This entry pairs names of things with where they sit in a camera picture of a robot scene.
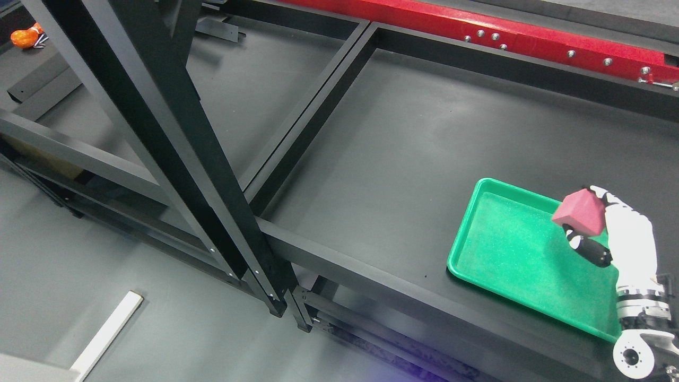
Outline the white robotic hand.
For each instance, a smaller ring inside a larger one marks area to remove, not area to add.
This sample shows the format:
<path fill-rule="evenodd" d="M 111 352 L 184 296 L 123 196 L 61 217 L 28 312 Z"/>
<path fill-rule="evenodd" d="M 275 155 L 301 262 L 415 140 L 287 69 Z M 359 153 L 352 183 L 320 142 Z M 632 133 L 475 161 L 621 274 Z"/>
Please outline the white robotic hand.
<path fill-rule="evenodd" d="M 593 193 L 604 205 L 609 249 L 563 224 L 570 248 L 597 267 L 606 268 L 613 264 L 618 270 L 618 289 L 658 290 L 657 250 L 650 220 L 608 189 L 595 185 L 584 189 Z"/>

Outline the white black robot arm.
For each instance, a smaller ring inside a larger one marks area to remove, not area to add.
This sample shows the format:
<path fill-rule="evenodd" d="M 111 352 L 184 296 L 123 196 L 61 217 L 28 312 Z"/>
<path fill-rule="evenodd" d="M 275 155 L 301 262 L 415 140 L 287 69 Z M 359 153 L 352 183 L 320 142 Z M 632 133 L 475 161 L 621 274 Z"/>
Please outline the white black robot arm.
<path fill-rule="evenodd" d="M 614 267 L 621 335 L 613 362 L 629 380 L 677 381 L 677 323 L 671 275 L 658 271 L 652 223 L 607 189 L 568 194 L 551 220 L 570 248 L 597 267 Z"/>

